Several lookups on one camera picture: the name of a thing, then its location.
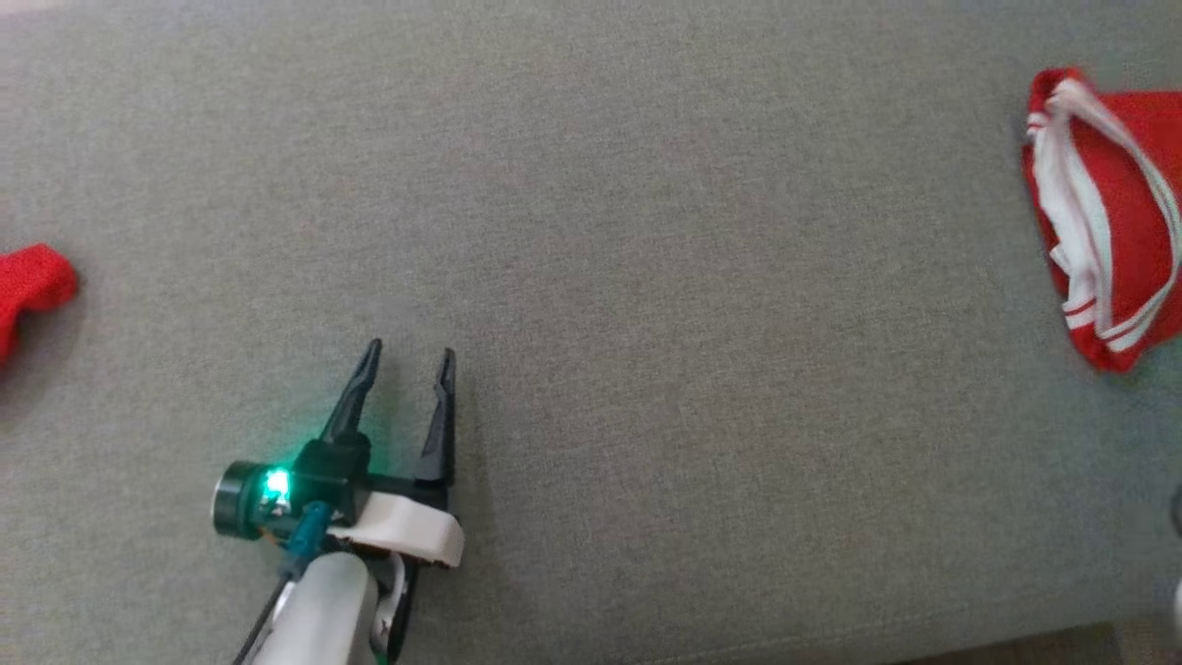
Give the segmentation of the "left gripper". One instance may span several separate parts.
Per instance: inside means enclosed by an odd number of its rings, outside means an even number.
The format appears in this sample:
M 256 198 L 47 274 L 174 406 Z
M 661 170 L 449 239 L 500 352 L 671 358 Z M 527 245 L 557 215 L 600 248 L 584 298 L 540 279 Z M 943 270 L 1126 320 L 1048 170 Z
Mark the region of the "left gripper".
M 273 537 L 284 546 L 314 535 L 346 540 L 455 568 L 465 534 L 449 510 L 456 444 L 456 354 L 444 348 L 436 404 L 410 478 L 368 471 L 370 442 L 358 432 L 368 392 L 379 374 L 381 339 L 372 338 L 322 428 L 288 465 L 236 459 L 212 494 L 212 526 L 227 537 Z

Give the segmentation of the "red and white shorts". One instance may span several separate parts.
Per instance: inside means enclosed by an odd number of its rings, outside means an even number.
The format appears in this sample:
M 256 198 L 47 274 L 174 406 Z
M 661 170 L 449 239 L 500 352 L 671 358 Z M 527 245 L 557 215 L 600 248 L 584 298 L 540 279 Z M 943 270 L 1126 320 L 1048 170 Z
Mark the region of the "red and white shorts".
M 1126 373 L 1182 335 L 1182 89 L 1102 92 L 1074 67 L 1039 72 L 1022 176 L 1078 353 Z

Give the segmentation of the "grey fabric sofa seat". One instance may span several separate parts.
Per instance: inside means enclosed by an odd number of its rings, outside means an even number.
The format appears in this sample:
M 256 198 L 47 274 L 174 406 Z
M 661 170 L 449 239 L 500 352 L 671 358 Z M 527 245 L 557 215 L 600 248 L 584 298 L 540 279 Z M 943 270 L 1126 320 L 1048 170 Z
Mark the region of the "grey fabric sofa seat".
M 1098 373 L 1030 83 L 1182 89 L 1182 0 L 0 0 L 0 665 L 229 665 L 233 459 L 371 338 L 405 472 L 457 356 L 456 571 L 405 665 L 895 661 L 1164 609 L 1182 340 Z

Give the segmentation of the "red shirt with print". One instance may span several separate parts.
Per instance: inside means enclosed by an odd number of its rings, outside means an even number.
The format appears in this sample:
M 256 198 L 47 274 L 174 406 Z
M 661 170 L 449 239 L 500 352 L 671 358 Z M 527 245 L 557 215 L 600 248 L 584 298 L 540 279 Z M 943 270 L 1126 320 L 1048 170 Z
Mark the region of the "red shirt with print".
M 17 348 L 20 317 L 61 308 L 77 291 L 74 266 L 50 245 L 0 254 L 0 367 Z

